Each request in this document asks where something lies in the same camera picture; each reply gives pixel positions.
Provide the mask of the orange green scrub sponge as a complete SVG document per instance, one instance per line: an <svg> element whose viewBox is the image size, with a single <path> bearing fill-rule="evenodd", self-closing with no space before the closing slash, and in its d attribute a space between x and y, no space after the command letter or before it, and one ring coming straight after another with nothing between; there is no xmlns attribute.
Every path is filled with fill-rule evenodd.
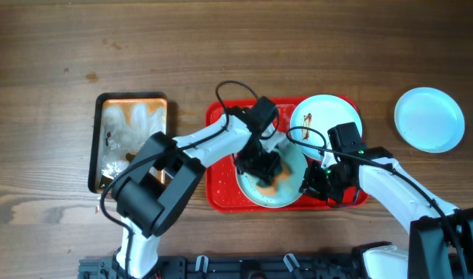
<svg viewBox="0 0 473 279"><path fill-rule="evenodd" d="M270 183L262 180L256 184L257 191L264 196L274 196L278 190L278 185L287 181L291 176L291 171L286 164L281 165L281 170L274 176Z"/></svg>

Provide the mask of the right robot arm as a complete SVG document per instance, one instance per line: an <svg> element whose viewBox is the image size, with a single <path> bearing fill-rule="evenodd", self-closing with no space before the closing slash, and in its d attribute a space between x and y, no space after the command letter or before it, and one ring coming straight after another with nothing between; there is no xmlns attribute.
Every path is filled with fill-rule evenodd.
<svg viewBox="0 0 473 279"><path fill-rule="evenodd" d="M473 278L473 208L459 209L411 178L384 148L368 149L353 122L328 130L333 164L312 163L300 191L339 206L351 187L378 200L409 234L409 248L391 243L353 251L359 278Z"/></svg>

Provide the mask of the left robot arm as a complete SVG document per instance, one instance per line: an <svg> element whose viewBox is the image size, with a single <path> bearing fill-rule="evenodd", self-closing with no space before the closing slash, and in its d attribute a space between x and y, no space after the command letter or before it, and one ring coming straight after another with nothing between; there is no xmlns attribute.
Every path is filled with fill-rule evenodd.
<svg viewBox="0 0 473 279"><path fill-rule="evenodd" d="M281 158L267 130L278 108L260 97L250 108L225 108L217 122L189 136L150 136L133 162L107 187L126 235L116 261L126 278L142 278L157 263L160 237L188 204L206 169L229 155L265 187L281 173Z"/></svg>

